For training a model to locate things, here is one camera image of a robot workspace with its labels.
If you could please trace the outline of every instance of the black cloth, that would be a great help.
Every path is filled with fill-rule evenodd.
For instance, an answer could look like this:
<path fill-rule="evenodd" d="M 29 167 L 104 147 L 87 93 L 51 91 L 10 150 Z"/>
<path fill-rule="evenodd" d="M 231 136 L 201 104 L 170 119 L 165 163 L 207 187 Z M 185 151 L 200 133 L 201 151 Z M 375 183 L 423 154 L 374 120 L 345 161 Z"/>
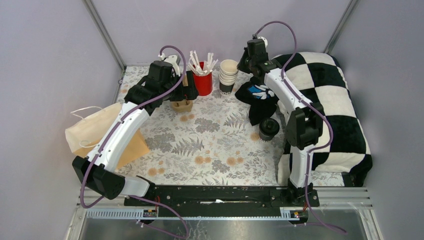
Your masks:
<path fill-rule="evenodd" d="M 249 120 L 252 126 L 259 124 L 263 119 L 270 118 L 277 110 L 277 96 L 271 96 L 265 86 L 254 85 L 248 81 L 241 85 L 235 93 L 235 97 L 243 103 L 250 104 Z"/>

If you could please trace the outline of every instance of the cushion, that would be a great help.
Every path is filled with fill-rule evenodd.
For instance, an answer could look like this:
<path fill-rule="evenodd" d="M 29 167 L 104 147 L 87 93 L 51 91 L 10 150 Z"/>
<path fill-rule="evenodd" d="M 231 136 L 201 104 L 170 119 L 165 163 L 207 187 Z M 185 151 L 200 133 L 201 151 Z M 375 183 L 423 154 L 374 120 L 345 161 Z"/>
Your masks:
<path fill-rule="evenodd" d="M 290 56 L 280 55 L 275 59 L 283 65 Z M 314 103 L 322 104 L 325 117 L 334 132 L 331 145 L 314 152 L 312 170 L 350 173 L 354 186 L 362 187 L 373 161 L 339 62 L 325 53 L 300 52 L 287 65 L 286 74 L 303 95 Z M 287 123 L 289 113 L 280 101 L 278 106 Z M 329 130 L 324 123 L 317 146 L 325 145 L 328 140 Z M 282 186 L 287 185 L 290 177 L 291 149 L 286 142 L 278 164 L 277 178 Z"/>

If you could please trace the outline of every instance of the floral tablecloth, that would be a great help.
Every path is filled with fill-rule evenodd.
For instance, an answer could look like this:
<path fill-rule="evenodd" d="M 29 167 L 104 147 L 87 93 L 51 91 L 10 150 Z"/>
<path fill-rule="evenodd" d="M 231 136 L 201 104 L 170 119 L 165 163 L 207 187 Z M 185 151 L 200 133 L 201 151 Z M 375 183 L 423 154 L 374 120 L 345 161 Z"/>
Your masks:
<path fill-rule="evenodd" d="M 143 76 L 148 66 L 126 69 L 118 101 Z M 283 130 L 272 141 L 263 142 L 258 126 L 249 123 L 250 105 L 234 93 L 223 96 L 218 70 L 213 90 L 193 101 L 191 112 L 177 113 L 169 101 L 157 108 L 140 130 L 150 153 L 123 166 L 117 172 L 143 176 L 161 185 L 249 185 L 277 186 L 276 167 L 283 154 Z M 251 76 L 239 72 L 233 92 Z M 281 128 L 280 112 L 274 114 Z M 341 173 L 312 172 L 314 186 L 344 186 Z"/>

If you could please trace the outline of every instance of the paper cup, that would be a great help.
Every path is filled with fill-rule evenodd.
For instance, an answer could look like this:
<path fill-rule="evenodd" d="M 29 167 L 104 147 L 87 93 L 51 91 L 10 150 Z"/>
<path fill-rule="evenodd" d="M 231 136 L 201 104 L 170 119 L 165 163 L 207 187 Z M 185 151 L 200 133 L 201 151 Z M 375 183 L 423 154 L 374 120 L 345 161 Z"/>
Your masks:
<path fill-rule="evenodd" d="M 237 79 L 237 75 L 234 75 L 232 77 L 228 77 L 228 76 L 225 76 L 225 75 L 220 73 L 219 78 L 222 79 L 223 82 L 234 83 Z"/>
<path fill-rule="evenodd" d="M 226 59 L 220 64 L 220 71 L 227 76 L 236 75 L 239 72 L 237 69 L 237 64 L 238 62 L 234 60 Z"/>
<path fill-rule="evenodd" d="M 222 95 L 230 95 L 231 92 L 233 91 L 233 87 L 234 87 L 234 83 L 232 84 L 225 84 L 223 82 L 219 82 L 219 90 L 221 92 Z"/>
<path fill-rule="evenodd" d="M 222 78 L 221 76 L 219 77 L 219 82 L 223 83 L 225 85 L 232 85 L 236 82 L 236 80 L 225 80 L 224 78 Z"/>

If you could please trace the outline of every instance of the light purple wall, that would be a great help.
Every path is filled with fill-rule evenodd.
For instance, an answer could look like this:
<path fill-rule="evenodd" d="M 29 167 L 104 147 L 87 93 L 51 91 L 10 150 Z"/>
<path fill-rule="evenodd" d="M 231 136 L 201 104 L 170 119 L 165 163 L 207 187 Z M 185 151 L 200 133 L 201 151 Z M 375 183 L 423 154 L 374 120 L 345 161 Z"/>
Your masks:
<path fill-rule="evenodd" d="M 386 240 L 422 239 L 424 1 L 362 1 L 332 52 L 369 142 L 365 182 Z"/>
<path fill-rule="evenodd" d="M 322 52 L 349 0 L 94 0 L 127 65 L 157 60 L 159 49 L 175 45 L 186 56 L 196 50 L 240 60 L 246 42 L 263 24 L 291 25 L 301 51 Z M 270 57 L 293 52 L 293 37 L 282 25 L 268 26 Z"/>
<path fill-rule="evenodd" d="M 111 104 L 119 76 L 83 1 L 0 1 L 0 239 L 64 238 L 81 186 L 69 112 Z"/>

